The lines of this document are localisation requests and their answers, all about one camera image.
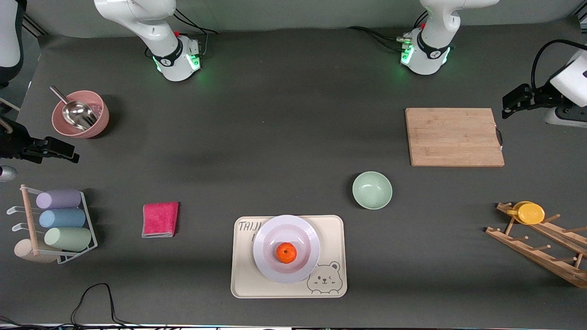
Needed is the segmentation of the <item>pink bowl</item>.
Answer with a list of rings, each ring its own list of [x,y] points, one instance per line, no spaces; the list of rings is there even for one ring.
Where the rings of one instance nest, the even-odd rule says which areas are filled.
[[[110,113],[107,105],[99,94],[90,90],[80,90],[68,94],[67,98],[69,100],[79,100],[81,102],[85,102],[92,110],[97,110],[97,122],[88,130],[83,132],[74,128],[72,125],[67,123],[61,114],[65,103],[59,102],[53,109],[51,117],[53,128],[57,131],[57,133],[70,138],[88,139],[98,136],[105,130],[109,123]]]

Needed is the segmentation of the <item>wooden peg drying rack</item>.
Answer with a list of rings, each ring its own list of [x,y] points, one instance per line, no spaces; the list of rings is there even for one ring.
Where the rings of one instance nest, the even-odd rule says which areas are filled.
[[[498,203],[496,209],[507,215],[506,211],[512,209],[515,204]],[[554,214],[550,217],[545,215],[543,222],[534,225],[521,224],[510,215],[507,216],[509,217],[509,222],[505,230],[487,227],[485,233],[573,286],[587,289],[587,225],[578,228],[560,227],[553,224],[553,221],[560,218],[559,214]],[[547,249],[552,247],[550,244],[533,247],[527,242],[528,236],[511,236],[512,228],[516,224],[530,227],[559,246],[567,248],[574,255],[570,257],[554,257],[547,253]]]

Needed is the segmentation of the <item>black frame rail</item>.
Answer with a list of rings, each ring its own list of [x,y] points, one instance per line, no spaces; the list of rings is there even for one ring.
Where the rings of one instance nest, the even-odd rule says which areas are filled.
[[[49,33],[42,28],[35,20],[33,20],[26,12],[23,14],[23,28],[36,38],[40,36],[49,35]]]

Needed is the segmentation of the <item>yellow mug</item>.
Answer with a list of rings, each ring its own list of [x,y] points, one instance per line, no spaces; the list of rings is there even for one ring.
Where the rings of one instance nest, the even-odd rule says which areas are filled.
[[[544,209],[532,201],[520,201],[508,209],[506,214],[525,225],[539,224],[545,219]]]

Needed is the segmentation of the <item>orange fruit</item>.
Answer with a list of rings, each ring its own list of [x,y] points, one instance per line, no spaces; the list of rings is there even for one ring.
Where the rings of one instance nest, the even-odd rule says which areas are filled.
[[[293,263],[298,256],[296,247],[290,242],[283,242],[276,248],[275,256],[277,261],[283,264]]]

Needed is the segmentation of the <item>wooden cutting board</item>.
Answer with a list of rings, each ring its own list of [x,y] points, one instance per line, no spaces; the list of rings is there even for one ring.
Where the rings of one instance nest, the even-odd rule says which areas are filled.
[[[414,167],[503,167],[493,111],[482,107],[405,109]]]

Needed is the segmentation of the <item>green cup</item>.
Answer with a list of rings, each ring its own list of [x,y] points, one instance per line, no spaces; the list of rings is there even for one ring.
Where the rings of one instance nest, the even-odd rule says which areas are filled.
[[[49,229],[44,235],[44,242],[53,248],[80,252],[86,249],[92,241],[92,234],[88,228],[56,227]]]

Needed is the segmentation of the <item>pink folded cloth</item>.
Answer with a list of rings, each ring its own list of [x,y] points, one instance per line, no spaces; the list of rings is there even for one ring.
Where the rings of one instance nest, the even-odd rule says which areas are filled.
[[[142,238],[174,237],[180,203],[153,203],[143,206]]]

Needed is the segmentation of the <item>blue cup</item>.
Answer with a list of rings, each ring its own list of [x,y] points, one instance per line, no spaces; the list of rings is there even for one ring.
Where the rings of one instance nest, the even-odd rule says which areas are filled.
[[[83,227],[86,214],[79,208],[47,209],[39,217],[39,223],[44,228]]]

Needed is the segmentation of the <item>pale green bowl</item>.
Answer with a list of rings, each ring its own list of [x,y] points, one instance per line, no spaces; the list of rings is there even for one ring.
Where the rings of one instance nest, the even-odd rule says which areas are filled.
[[[358,205],[365,209],[383,209],[392,200],[393,188],[385,175],[368,171],[355,178],[352,194]]]

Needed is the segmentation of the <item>purple cup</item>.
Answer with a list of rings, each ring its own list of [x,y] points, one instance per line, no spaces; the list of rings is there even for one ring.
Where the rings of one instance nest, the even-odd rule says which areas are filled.
[[[36,205],[40,209],[78,208],[81,202],[80,192],[73,189],[50,190],[36,197]]]

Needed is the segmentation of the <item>beige cup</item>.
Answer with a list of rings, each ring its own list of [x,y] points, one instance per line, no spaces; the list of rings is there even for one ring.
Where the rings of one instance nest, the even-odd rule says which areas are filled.
[[[38,256],[35,256],[32,252],[32,243],[31,240],[29,240],[29,238],[17,242],[17,244],[14,246],[13,252],[17,257],[20,257],[27,261],[42,264],[55,262],[59,258],[59,256],[57,255],[47,255],[42,253]]]

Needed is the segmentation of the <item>cream tray with bear print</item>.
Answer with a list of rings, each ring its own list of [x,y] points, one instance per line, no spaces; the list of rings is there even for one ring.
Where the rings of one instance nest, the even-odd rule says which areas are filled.
[[[276,283],[258,270],[252,252],[260,227],[273,217],[237,219],[233,228],[231,292],[241,299],[340,298],[347,291],[343,221],[337,215],[303,215],[321,242],[321,254],[308,278],[293,284]]]

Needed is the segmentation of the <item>metal scoop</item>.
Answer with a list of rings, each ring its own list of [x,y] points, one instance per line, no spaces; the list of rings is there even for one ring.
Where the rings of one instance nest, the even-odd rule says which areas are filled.
[[[50,85],[50,90],[64,103],[61,114],[69,125],[83,132],[90,129],[97,122],[97,117],[88,104],[79,100],[68,99],[54,85]]]

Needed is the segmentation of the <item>white round plate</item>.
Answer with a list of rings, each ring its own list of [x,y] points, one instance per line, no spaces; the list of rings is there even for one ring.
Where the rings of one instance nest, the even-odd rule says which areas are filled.
[[[290,264],[277,261],[275,252],[283,242],[297,249],[297,259]],[[293,216],[273,217],[260,227],[252,252],[258,270],[269,280],[281,284],[300,282],[314,271],[321,254],[321,242],[314,227]]]

